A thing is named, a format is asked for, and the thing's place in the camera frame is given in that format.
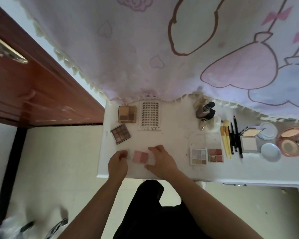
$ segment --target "hand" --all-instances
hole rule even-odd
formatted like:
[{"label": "hand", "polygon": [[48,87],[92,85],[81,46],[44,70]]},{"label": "hand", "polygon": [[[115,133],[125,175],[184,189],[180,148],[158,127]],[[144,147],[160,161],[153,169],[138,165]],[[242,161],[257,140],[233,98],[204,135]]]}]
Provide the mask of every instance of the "hand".
[{"label": "hand", "polygon": [[126,158],[128,156],[128,152],[126,150],[116,152],[110,159],[108,164],[109,170],[109,181],[113,181],[122,184],[122,181],[126,177],[128,173],[128,163],[126,162]]},{"label": "hand", "polygon": [[179,172],[175,160],[168,154],[163,145],[149,147],[148,150],[150,150],[155,157],[155,165],[147,164],[145,168],[154,175],[168,181]]}]

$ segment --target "yellow makeup brush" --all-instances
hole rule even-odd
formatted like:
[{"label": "yellow makeup brush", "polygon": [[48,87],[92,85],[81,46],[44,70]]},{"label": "yellow makeup brush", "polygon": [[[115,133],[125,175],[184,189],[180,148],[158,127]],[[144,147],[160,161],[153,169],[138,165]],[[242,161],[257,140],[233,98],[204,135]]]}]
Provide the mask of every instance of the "yellow makeup brush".
[{"label": "yellow makeup brush", "polygon": [[225,135],[226,135],[226,140],[227,140],[227,149],[228,149],[229,157],[231,159],[231,149],[230,149],[230,139],[229,139],[228,125],[229,125],[229,121],[224,120],[224,129],[225,129]]},{"label": "yellow makeup brush", "polygon": [[227,139],[226,139],[226,135],[225,135],[225,128],[224,128],[224,122],[223,121],[220,124],[220,134],[222,135],[222,140],[223,140],[223,144],[224,144],[224,148],[225,148],[226,157],[229,158]]}]

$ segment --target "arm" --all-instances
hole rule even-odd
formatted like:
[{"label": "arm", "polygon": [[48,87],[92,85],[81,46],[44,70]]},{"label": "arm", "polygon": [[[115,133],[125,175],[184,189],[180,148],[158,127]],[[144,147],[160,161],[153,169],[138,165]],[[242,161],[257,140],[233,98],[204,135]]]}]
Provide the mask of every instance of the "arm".
[{"label": "arm", "polygon": [[197,225],[209,237],[214,239],[262,238],[242,219],[182,173],[163,145],[149,147],[149,150],[154,154],[155,165],[145,167],[174,187]]},{"label": "arm", "polygon": [[101,238],[116,194],[128,171],[127,155],[127,151],[119,151],[111,157],[108,164],[108,180],[62,232],[59,239]]}]

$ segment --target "black strip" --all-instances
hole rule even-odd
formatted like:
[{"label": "black strip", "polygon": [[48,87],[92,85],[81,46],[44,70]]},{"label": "black strip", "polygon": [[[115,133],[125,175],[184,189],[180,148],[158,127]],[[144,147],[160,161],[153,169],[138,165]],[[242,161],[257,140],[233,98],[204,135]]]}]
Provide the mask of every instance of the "black strip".
[{"label": "black strip", "polygon": [[7,215],[27,130],[27,128],[17,128],[10,151],[6,172],[4,173],[4,178],[0,189],[0,225]]},{"label": "black strip", "polygon": [[60,125],[43,125],[43,126],[103,126],[103,123],[88,123],[88,124],[60,124]]}]

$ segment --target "eyeliner pencil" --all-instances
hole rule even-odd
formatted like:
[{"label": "eyeliner pencil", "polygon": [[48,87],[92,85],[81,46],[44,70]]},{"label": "eyeliner pencil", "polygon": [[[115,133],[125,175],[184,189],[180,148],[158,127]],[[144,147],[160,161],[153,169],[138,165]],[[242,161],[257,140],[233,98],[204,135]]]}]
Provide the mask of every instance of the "eyeliner pencil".
[{"label": "eyeliner pencil", "polygon": [[232,137],[231,137],[231,133],[229,133],[229,146],[230,146],[231,154],[234,154],[234,150],[232,149]]},{"label": "eyeliner pencil", "polygon": [[236,120],[235,116],[234,116],[234,125],[235,125],[235,130],[236,130],[235,138],[236,138],[236,143],[237,143],[237,147],[238,147],[238,150],[239,150],[239,157],[243,158],[243,149],[241,148],[241,142],[240,142],[240,137],[239,137],[239,132],[238,132],[237,120]]},{"label": "eyeliner pencil", "polygon": [[230,123],[231,125],[231,140],[232,140],[232,143],[235,147],[235,152],[237,152],[237,146],[236,146],[236,142],[235,142],[235,131],[234,131],[234,127],[232,126],[232,122]]}]

